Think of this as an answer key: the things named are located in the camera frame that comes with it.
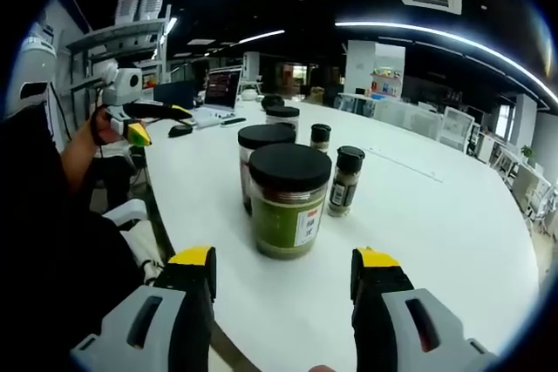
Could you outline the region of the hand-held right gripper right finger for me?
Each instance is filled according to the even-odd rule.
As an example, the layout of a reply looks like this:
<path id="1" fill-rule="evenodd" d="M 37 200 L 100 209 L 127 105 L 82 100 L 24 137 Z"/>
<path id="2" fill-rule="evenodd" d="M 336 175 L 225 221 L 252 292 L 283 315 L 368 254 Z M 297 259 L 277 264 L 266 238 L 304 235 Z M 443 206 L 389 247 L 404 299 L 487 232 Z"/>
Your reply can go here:
<path id="1" fill-rule="evenodd" d="M 496 362 L 465 338 L 458 316 L 415 288 L 388 254 L 352 250 L 350 299 L 358 371 L 484 371 Z"/>

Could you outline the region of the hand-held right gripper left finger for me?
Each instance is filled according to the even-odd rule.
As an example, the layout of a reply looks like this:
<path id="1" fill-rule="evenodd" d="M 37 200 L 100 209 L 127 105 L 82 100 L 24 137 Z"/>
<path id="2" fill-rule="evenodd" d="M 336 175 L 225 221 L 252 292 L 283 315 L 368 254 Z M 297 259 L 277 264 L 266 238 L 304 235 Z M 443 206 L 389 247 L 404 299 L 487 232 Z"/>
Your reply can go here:
<path id="1" fill-rule="evenodd" d="M 71 359 L 79 371 L 207 371 L 215 297 L 215 248 L 190 247 L 107 314 Z"/>

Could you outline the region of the person's left hand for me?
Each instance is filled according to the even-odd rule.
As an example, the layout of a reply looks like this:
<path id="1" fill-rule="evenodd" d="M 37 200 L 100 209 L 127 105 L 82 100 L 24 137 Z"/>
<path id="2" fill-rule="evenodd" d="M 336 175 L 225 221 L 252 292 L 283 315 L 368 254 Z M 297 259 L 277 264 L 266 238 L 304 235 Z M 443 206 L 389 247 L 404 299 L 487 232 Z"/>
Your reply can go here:
<path id="1" fill-rule="evenodd" d="M 93 143 L 108 145 L 119 140 L 119 135 L 111 128 L 111 117 L 105 107 L 97 108 L 89 120 Z"/>

